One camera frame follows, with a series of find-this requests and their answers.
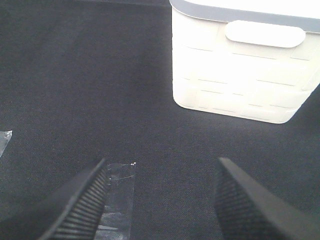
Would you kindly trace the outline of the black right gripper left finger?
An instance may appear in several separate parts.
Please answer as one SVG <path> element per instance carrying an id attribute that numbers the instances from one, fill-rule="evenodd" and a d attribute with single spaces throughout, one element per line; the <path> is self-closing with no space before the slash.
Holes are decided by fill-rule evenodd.
<path id="1" fill-rule="evenodd" d="M 92 240 L 110 189 L 106 159 L 87 165 L 44 200 L 0 222 L 2 240 Z"/>

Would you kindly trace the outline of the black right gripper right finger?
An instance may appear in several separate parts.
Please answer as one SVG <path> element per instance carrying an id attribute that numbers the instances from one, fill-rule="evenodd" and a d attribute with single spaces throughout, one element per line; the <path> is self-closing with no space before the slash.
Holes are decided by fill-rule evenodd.
<path id="1" fill-rule="evenodd" d="M 214 209 L 226 240 L 318 240 L 320 222 L 272 194 L 230 159 L 216 161 Z"/>

